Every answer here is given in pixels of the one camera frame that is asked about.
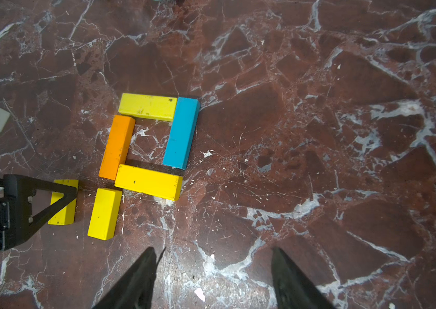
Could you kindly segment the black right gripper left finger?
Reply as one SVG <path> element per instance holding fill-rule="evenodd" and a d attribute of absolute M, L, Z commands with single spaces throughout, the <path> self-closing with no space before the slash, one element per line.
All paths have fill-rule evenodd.
<path fill-rule="evenodd" d="M 157 257 L 155 249 L 148 247 L 93 308 L 151 308 L 157 268 L 164 252 Z"/>

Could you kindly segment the short yellow wooden block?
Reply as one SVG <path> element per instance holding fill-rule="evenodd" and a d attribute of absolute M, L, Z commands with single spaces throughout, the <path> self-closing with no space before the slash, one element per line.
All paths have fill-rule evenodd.
<path fill-rule="evenodd" d="M 114 189 L 97 189 L 88 236 L 109 240 L 115 235 L 122 192 Z"/>

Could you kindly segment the teal wooden block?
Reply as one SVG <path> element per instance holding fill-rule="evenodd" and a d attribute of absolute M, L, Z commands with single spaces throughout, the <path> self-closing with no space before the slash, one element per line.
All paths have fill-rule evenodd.
<path fill-rule="evenodd" d="M 199 110 L 200 103 L 197 99 L 185 97 L 178 99 L 163 159 L 164 166 L 182 170 L 187 168 Z"/>

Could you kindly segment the large yellow-green wooden block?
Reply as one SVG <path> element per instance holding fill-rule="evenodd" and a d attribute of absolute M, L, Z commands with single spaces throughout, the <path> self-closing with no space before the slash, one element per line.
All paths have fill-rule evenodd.
<path fill-rule="evenodd" d="M 123 93 L 118 112 L 136 118 L 172 122 L 177 102 L 176 97 Z"/>

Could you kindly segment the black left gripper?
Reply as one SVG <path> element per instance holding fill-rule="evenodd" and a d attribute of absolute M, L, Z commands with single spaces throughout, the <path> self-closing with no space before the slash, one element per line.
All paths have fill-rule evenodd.
<path fill-rule="evenodd" d="M 73 202 L 77 189 L 29 176 L 0 178 L 0 251 L 27 242 L 59 211 Z"/>

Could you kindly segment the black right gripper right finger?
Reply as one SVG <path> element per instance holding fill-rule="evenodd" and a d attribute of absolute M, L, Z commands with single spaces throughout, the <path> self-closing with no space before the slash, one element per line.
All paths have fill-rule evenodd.
<path fill-rule="evenodd" d="M 272 278 L 278 308 L 335 308 L 279 247 L 273 248 Z"/>

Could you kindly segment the long yellow wooden block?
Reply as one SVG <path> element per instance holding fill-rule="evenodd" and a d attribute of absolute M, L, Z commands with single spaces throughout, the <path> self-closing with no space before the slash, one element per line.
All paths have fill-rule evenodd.
<path fill-rule="evenodd" d="M 178 201 L 183 177 L 121 164 L 115 186 L 158 198 Z"/>

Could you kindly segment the small yellow wooden block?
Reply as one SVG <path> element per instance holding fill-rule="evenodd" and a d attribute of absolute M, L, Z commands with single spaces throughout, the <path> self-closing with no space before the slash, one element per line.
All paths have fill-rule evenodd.
<path fill-rule="evenodd" d="M 54 180 L 54 183 L 68 185 L 75 187 L 76 190 L 79 188 L 78 180 Z M 62 210 L 57 212 L 56 215 L 48 221 L 48 225 L 70 225 L 75 221 L 75 209 L 76 209 L 76 199 L 70 202 Z"/>

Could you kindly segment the orange wooden block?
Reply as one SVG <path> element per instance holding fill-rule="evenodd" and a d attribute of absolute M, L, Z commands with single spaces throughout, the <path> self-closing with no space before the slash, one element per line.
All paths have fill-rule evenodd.
<path fill-rule="evenodd" d="M 125 163 L 127 158 L 134 126 L 135 120 L 132 117 L 123 115 L 114 116 L 98 173 L 99 177 L 116 180 L 118 168 L 120 164 Z"/>

